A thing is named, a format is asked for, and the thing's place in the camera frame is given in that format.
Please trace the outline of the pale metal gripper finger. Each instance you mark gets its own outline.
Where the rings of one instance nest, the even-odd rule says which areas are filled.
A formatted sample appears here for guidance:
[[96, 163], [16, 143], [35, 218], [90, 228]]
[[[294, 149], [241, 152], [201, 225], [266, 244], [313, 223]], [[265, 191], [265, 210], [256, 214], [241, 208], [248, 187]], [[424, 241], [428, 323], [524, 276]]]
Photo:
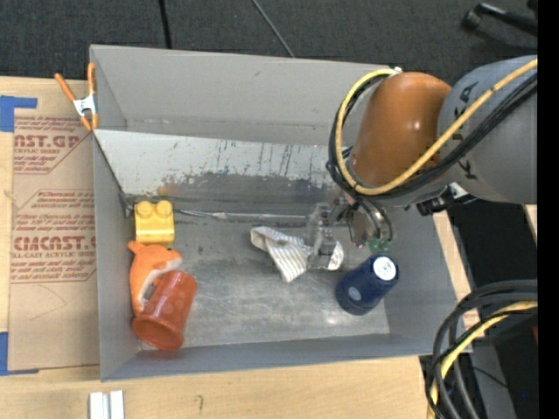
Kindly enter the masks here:
[[335, 252], [336, 241], [332, 230], [317, 230], [307, 236], [311, 254], [307, 261], [309, 270], [328, 270]]
[[307, 233], [315, 234], [321, 229], [330, 227], [330, 216], [332, 206], [329, 203], [317, 203], [314, 209], [308, 216], [307, 220]]

